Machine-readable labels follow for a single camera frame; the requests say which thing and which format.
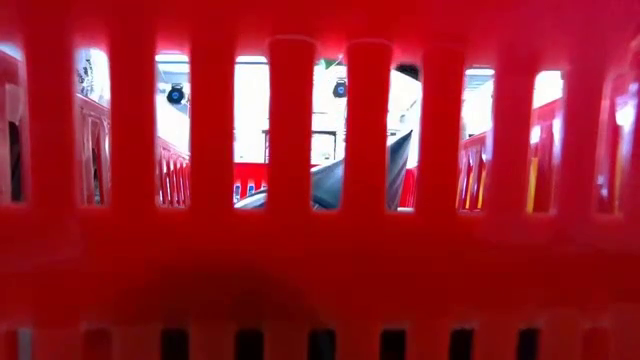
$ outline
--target black object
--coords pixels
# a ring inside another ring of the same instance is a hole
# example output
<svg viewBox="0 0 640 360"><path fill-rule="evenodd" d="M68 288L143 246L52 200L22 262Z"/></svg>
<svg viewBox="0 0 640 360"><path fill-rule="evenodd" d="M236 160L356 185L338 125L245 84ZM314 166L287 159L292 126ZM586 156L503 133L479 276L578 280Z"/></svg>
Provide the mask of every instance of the black object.
<svg viewBox="0 0 640 360"><path fill-rule="evenodd" d="M315 329L309 333L307 360L335 360L336 332L331 329Z"/></svg>
<svg viewBox="0 0 640 360"><path fill-rule="evenodd" d="M347 82L345 80L336 81L336 85L333 87L333 96L339 99L347 97Z"/></svg>
<svg viewBox="0 0 640 360"><path fill-rule="evenodd" d="M406 332L404 330L384 330L380 334L380 360L405 360Z"/></svg>
<svg viewBox="0 0 640 360"><path fill-rule="evenodd" d="M399 64L396 66L396 71L404 74L413 80L420 81L420 69L413 64Z"/></svg>
<svg viewBox="0 0 640 360"><path fill-rule="evenodd" d="M184 329L163 329L160 333L161 360L189 360L189 333Z"/></svg>
<svg viewBox="0 0 640 360"><path fill-rule="evenodd" d="M411 131L399 136L391 144L387 145L389 162L387 163L386 178L386 207L388 210L397 210L402 193L402 184L409 159L409 145L411 144ZM311 169L311 202L314 209L337 209L342 199L342 187L344 179L344 159L337 160L327 165L317 166ZM256 191L236 203L240 209L263 208L267 201L267 189Z"/></svg>
<svg viewBox="0 0 640 360"><path fill-rule="evenodd" d="M169 104L180 105L184 101L184 90L182 84L171 84L171 90L167 93Z"/></svg>
<svg viewBox="0 0 640 360"><path fill-rule="evenodd" d="M263 360L264 335L258 329L240 329L235 338L235 360Z"/></svg>
<svg viewBox="0 0 640 360"><path fill-rule="evenodd" d="M457 329L449 338L449 360L471 360L473 329Z"/></svg>
<svg viewBox="0 0 640 360"><path fill-rule="evenodd" d="M538 329L522 329L518 335L516 360L536 360L538 358Z"/></svg>
<svg viewBox="0 0 640 360"><path fill-rule="evenodd" d="M20 129L9 121L9 159L11 161L11 201L22 201L22 146Z"/></svg>

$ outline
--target red plastic bar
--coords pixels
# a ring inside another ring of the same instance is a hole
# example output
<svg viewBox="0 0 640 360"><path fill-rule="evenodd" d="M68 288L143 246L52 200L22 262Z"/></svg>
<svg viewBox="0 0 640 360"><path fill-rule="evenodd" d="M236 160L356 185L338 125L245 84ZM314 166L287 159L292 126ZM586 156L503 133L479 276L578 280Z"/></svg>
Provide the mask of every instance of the red plastic bar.
<svg viewBox="0 0 640 360"><path fill-rule="evenodd" d="M504 314L484 319L474 332L473 359L513 360L518 330L517 322Z"/></svg>
<svg viewBox="0 0 640 360"><path fill-rule="evenodd" d="M583 328L580 316L570 310L551 311L540 336L540 360L580 360Z"/></svg>
<svg viewBox="0 0 640 360"><path fill-rule="evenodd" d="M359 214L384 209L391 46L361 40L347 49L347 140L342 207Z"/></svg>
<svg viewBox="0 0 640 360"><path fill-rule="evenodd" d="M483 207L489 216L524 214L529 180L531 104L536 76L535 54L504 49L496 67L493 146L489 151Z"/></svg>
<svg viewBox="0 0 640 360"><path fill-rule="evenodd" d="M344 326L339 326L336 329L336 359L379 358L379 340L382 329L366 324L366 321L362 319L344 320Z"/></svg>
<svg viewBox="0 0 640 360"><path fill-rule="evenodd" d="M582 337L582 360L609 360L611 332L604 327L586 329Z"/></svg>
<svg viewBox="0 0 640 360"><path fill-rule="evenodd" d="M634 305L620 305L611 311L611 360L631 360L640 356L636 328L640 309Z"/></svg>
<svg viewBox="0 0 640 360"><path fill-rule="evenodd" d="M565 111L557 185L558 215L565 225L584 224L593 214L595 205L595 156L605 59L597 48L583 51L588 52L572 59L565 73Z"/></svg>
<svg viewBox="0 0 640 360"><path fill-rule="evenodd" d="M36 328L32 344L34 360L79 359L82 335L78 328Z"/></svg>
<svg viewBox="0 0 640 360"><path fill-rule="evenodd" d="M303 38L269 43L269 194L274 214L310 211L311 112L315 44Z"/></svg>
<svg viewBox="0 0 640 360"><path fill-rule="evenodd" d="M121 18L109 26L111 189L114 211L139 216L140 212L152 212L156 206L153 180L156 46L151 29L140 27L140 19L133 13L129 16L133 19Z"/></svg>
<svg viewBox="0 0 640 360"><path fill-rule="evenodd" d="M415 319L407 331L407 360L448 360L450 335L446 321Z"/></svg>
<svg viewBox="0 0 640 360"><path fill-rule="evenodd" d="M68 216L79 203L76 129L71 66L72 43L64 8L49 10L26 2L24 56L29 104L26 197L48 216ZM51 28L58 35L51 37Z"/></svg>
<svg viewBox="0 0 640 360"><path fill-rule="evenodd" d="M113 360L160 359L160 328L118 327L113 334Z"/></svg>
<svg viewBox="0 0 640 360"><path fill-rule="evenodd" d="M18 360L18 332L16 330L0 330L0 359Z"/></svg>
<svg viewBox="0 0 640 360"><path fill-rule="evenodd" d="M234 64L233 36L194 31L189 193L198 218L215 214L222 219L232 209Z"/></svg>
<svg viewBox="0 0 640 360"><path fill-rule="evenodd" d="M422 59L422 71L416 213L425 219L453 217L464 53L455 46L434 46Z"/></svg>
<svg viewBox="0 0 640 360"><path fill-rule="evenodd" d="M270 322L265 333L265 359L306 359L309 328L296 319Z"/></svg>
<svg viewBox="0 0 640 360"><path fill-rule="evenodd" d="M82 336L81 360L111 360L112 358L111 329L86 329Z"/></svg>
<svg viewBox="0 0 640 360"><path fill-rule="evenodd" d="M235 326L223 322L197 322L189 328L189 358L233 360Z"/></svg>

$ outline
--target yellow stripe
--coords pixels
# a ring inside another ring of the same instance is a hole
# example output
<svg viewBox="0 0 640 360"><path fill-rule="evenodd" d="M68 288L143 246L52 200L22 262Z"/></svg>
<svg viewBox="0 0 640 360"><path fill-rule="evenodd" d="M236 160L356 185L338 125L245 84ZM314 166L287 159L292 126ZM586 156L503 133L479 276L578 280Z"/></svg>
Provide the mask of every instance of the yellow stripe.
<svg viewBox="0 0 640 360"><path fill-rule="evenodd" d="M529 169L529 192L527 193L527 212L533 212L533 204L536 198L536 180L538 179L538 158L531 158Z"/></svg>
<svg viewBox="0 0 640 360"><path fill-rule="evenodd" d="M618 137L618 149L616 154L616 173L615 176L615 186L613 188L613 213L620 213L620 184L622 183L622 163L623 163L623 154L622 154L622 143L624 141L624 129L619 129L620 136Z"/></svg>
<svg viewBox="0 0 640 360"><path fill-rule="evenodd" d="M480 193L478 194L478 209L482 209L482 194L484 194L484 179L487 176L487 167L483 166L482 176L480 176Z"/></svg>
<svg viewBox="0 0 640 360"><path fill-rule="evenodd" d="M471 170L471 174L469 174L469 178L467 180L467 201L465 202L465 209L469 209L469 202L471 201L471 179L473 178L473 170Z"/></svg>
<svg viewBox="0 0 640 360"><path fill-rule="evenodd" d="M466 170L464 168L464 166L462 167L462 169L460 169L460 177L458 177L458 191L456 192L456 209L458 208L458 205L460 205L460 191L462 191L462 179L464 174L466 174Z"/></svg>

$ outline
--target red shopping basket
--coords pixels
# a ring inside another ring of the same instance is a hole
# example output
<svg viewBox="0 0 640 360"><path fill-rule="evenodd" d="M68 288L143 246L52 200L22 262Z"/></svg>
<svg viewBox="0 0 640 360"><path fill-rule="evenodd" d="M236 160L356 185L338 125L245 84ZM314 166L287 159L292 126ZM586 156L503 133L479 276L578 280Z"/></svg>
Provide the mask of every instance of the red shopping basket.
<svg viewBox="0 0 640 360"><path fill-rule="evenodd" d="M477 360L515 358L523 328L539 329L540 359L638 359L640 143L622 215L594 213L593 175L604 87L637 71L628 54L639 19L635 0L4 0L0 40L25 51L31 180L26 204L0 208L0 358L17 359L25 327L36 359L158 359L161 329L182 328L191 358L225 360L238 329L260 329L275 360L307 356L309 330L329 328L341 360L379 356L383 329L406 331L409 359L444 360L451 330L464 327ZM69 79L72 50L86 44L111 63L112 202L102 208L76 200ZM155 203L158 48L190 54L187 209ZM313 63L343 51L343 206L315 213ZM233 66L237 54L258 53L270 63L269 203L236 212ZM411 214L385 213L383 201L388 71L398 61L423 72ZM496 83L485 205L467 215L454 204L462 79L473 64L493 65ZM529 118L544 69L565 71L561 165L556 206L531 215Z"/></svg>

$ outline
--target plastic basket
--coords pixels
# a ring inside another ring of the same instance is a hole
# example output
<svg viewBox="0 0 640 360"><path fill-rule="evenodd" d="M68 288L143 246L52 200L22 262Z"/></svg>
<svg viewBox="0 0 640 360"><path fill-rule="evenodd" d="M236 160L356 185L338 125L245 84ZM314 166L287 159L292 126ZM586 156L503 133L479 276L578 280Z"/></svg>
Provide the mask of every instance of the plastic basket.
<svg viewBox="0 0 640 360"><path fill-rule="evenodd" d="M31 327L36 359L158 359L160 329L183 327L192 359L230 360L240 328L262 329L272 360L306 356L312 328L335 330L343 360L378 356L384 328L406 330L408 359L445 359L460 326L475 329L476 360L514 358L524 327L540 329L540 359L639 358L637 142L623 214L592 210L603 86L628 67L638 19L632 0L0 3L1 40L25 50L31 119L29 201L0 208L0 358L15 355L15 330ZM68 79L72 48L84 44L104 46L111 62L105 208L79 206L76 196ZM187 209L155 204L158 47L191 55ZM344 49L343 207L313 213L312 64ZM229 194L240 53L265 53L271 68L261 213L234 211ZM399 60L420 63L424 74L412 214L383 207L388 70ZM470 64L493 65L497 75L485 205L465 215L453 204ZM528 119L543 69L566 71L562 158L557 206L529 215ZM110 331L109 350L86 336L93 328Z"/></svg>

